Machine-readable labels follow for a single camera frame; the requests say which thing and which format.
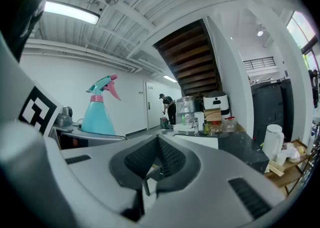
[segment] white kettle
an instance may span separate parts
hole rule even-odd
[[[270,160],[273,160],[280,153],[284,138],[282,127],[279,125],[269,125],[266,127],[262,150]]]

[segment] black countertop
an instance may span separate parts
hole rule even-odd
[[[175,136],[186,135],[195,136],[194,132],[184,131],[173,131],[173,130],[159,130],[158,134]],[[221,133],[213,135],[204,135],[199,132],[196,137],[215,137],[218,139],[218,149],[224,150],[238,159],[242,160],[247,165],[260,173],[264,173],[269,163],[268,157],[262,151],[262,147],[247,135],[246,132],[232,132],[232,133]]]

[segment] blue spray bottle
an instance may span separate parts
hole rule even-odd
[[[87,90],[87,93],[92,93],[90,104],[85,112],[81,129],[88,133],[109,134],[115,135],[114,126],[108,115],[104,105],[102,92],[108,90],[113,96],[120,100],[115,87],[114,81],[117,78],[116,74],[106,76],[97,81]]]

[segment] door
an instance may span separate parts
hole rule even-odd
[[[149,129],[160,125],[160,118],[162,117],[160,104],[159,104],[159,93],[157,86],[154,83],[146,82],[146,109],[148,115],[148,126]]]

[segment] ceiling light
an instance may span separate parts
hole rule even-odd
[[[95,14],[86,9],[51,1],[46,1],[44,11],[53,14],[65,15],[68,17],[82,20],[84,22],[91,23],[93,25],[96,25],[100,18],[100,15]]]
[[[176,82],[176,80],[174,80],[173,78],[169,77],[169,76],[163,76],[164,78],[167,78],[168,80],[172,81],[172,82]]]

